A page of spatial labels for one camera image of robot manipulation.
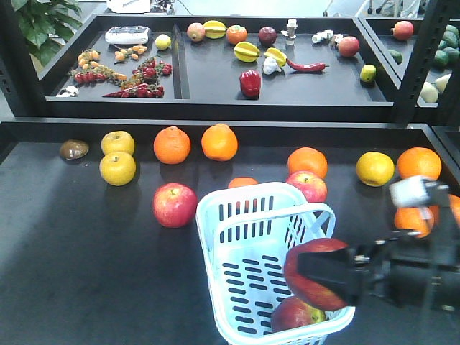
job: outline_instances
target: red apple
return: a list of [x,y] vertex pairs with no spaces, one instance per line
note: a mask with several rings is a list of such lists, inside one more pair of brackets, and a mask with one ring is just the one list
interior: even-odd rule
[[323,203],[328,196],[326,183],[306,170],[293,172],[287,177],[286,183],[298,188],[309,203]]
[[346,303],[333,291],[299,274],[297,261],[300,253],[333,252],[347,246],[347,243],[339,239],[320,238],[289,249],[283,266],[283,274],[287,286],[293,294],[309,305],[323,311],[336,311],[346,307]]
[[271,324],[274,332],[280,332],[325,320],[326,314],[323,310],[308,305],[300,298],[290,296],[273,310]]
[[196,213],[198,198],[188,186],[167,183],[153,195],[152,210],[158,222],[167,228],[187,225]]
[[276,31],[272,27],[261,28],[257,36],[259,38],[260,43],[264,47],[273,46],[273,43],[275,43],[276,38],[277,38]]
[[409,40],[414,34],[414,26],[407,20],[401,20],[391,29],[393,37],[399,41]]
[[359,52],[359,41],[355,36],[346,36],[339,42],[339,53],[344,58],[351,58]]

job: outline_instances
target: red bell pepper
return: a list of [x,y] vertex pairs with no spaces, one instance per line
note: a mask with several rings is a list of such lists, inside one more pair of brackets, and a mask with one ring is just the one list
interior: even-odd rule
[[248,98],[257,98],[260,94],[262,78],[256,70],[247,70],[239,76],[241,92]]

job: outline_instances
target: white vegetable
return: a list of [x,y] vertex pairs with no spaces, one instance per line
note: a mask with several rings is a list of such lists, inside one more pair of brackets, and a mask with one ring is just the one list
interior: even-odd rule
[[273,57],[266,57],[262,71],[265,74],[272,74],[274,72],[281,72],[281,68]]
[[446,90],[447,83],[449,82],[451,75],[446,74],[434,81],[434,85],[438,89],[439,93],[443,93]]
[[439,92],[438,89],[431,85],[428,81],[423,83],[422,91],[420,92],[420,97],[426,103],[436,103],[438,101]]

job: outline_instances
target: plastic basket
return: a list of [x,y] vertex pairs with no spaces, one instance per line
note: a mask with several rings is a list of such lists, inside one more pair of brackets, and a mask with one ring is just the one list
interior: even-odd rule
[[354,307],[326,311],[327,320],[273,333],[272,311],[292,295],[282,276],[289,248],[331,237],[333,211],[307,203],[287,183],[218,190],[198,204],[196,221],[214,319],[233,345],[315,344],[345,328]]

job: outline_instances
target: apple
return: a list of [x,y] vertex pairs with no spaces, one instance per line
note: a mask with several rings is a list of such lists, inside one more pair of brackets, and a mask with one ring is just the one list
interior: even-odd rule
[[201,23],[192,23],[187,28],[187,36],[194,42],[200,42],[204,40],[206,31]]
[[407,20],[401,20],[391,29],[393,37],[399,41],[409,40],[414,33],[414,26]]
[[167,228],[180,228],[193,219],[198,198],[192,188],[181,183],[159,187],[152,200],[152,210],[158,222]]
[[299,244],[287,251],[283,274],[292,293],[309,305],[322,311],[336,311],[346,307],[346,303],[333,291],[302,276],[298,272],[298,255],[304,252],[333,252],[347,247],[339,239],[319,238]]
[[101,140],[101,149],[104,155],[110,152],[127,152],[130,155],[134,153],[134,139],[126,131],[115,131],[107,133]]
[[359,41],[355,36],[346,36],[339,42],[339,53],[344,58],[351,58],[359,52]]
[[323,203],[328,196],[328,188],[323,179],[313,172],[299,170],[290,174],[286,183],[299,189],[309,203]]
[[136,174],[136,161],[128,152],[110,152],[100,161],[99,172],[109,185],[126,185]]
[[326,320],[323,310],[308,305],[296,296],[290,296],[272,312],[271,324],[274,332],[313,325]]
[[257,36],[259,38],[260,43],[264,47],[273,46],[273,43],[275,43],[276,38],[277,38],[276,31],[272,27],[261,28]]

